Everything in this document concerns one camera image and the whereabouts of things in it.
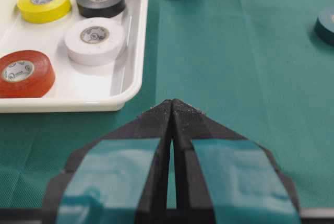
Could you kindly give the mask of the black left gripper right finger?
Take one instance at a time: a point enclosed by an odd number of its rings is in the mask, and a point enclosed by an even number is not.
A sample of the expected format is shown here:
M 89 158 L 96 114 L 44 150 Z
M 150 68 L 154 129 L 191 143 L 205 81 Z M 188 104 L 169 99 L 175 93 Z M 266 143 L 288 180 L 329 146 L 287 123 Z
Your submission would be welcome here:
M 294 183 L 268 149 L 178 99 L 172 130 L 187 223 L 300 223 Z

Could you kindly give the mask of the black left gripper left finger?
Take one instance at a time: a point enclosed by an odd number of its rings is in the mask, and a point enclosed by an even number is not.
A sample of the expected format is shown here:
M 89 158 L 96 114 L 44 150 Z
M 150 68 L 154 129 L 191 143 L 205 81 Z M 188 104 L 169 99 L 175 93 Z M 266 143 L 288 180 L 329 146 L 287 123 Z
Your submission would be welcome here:
M 171 100 L 165 100 L 73 151 L 47 186 L 43 223 L 161 223 L 171 111 Z

